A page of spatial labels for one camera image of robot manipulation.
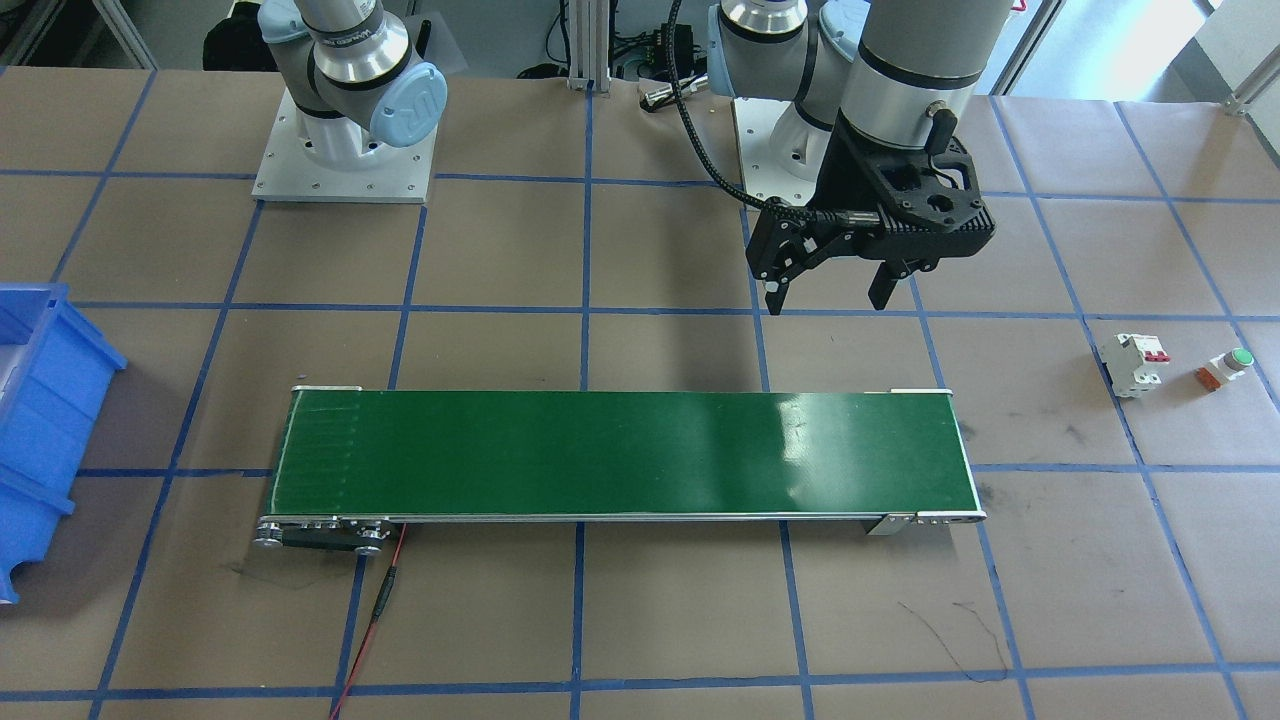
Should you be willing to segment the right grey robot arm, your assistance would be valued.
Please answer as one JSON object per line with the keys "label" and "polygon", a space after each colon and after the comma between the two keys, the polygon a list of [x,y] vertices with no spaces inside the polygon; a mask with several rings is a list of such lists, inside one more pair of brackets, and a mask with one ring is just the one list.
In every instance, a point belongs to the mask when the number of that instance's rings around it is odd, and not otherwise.
{"label": "right grey robot arm", "polygon": [[257,23],[303,118],[344,120],[398,149],[436,128],[448,88],[428,17],[404,23],[380,1],[265,1]]}

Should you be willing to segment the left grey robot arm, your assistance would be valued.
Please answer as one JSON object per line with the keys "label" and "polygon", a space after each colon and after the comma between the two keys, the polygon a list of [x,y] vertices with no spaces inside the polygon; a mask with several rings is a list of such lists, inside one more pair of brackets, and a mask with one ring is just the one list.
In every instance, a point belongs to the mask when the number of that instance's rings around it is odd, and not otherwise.
{"label": "left grey robot arm", "polygon": [[901,281],[969,258],[996,224],[957,122],[1012,13],[1010,1],[716,1],[714,94],[791,102],[829,138],[804,204],[749,199],[746,247],[772,315],[791,283],[832,258],[878,263],[883,309]]}

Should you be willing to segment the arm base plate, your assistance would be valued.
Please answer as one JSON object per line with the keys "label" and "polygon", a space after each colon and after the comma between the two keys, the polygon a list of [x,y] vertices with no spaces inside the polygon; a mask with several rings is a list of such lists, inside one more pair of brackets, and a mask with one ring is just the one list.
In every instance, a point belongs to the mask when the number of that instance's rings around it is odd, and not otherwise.
{"label": "arm base plate", "polygon": [[436,132],[398,149],[346,118],[301,111],[283,94],[251,195],[266,202],[424,204]]}
{"label": "arm base plate", "polygon": [[831,132],[801,118],[792,102],[736,97],[732,102],[744,188],[804,204],[815,191]]}

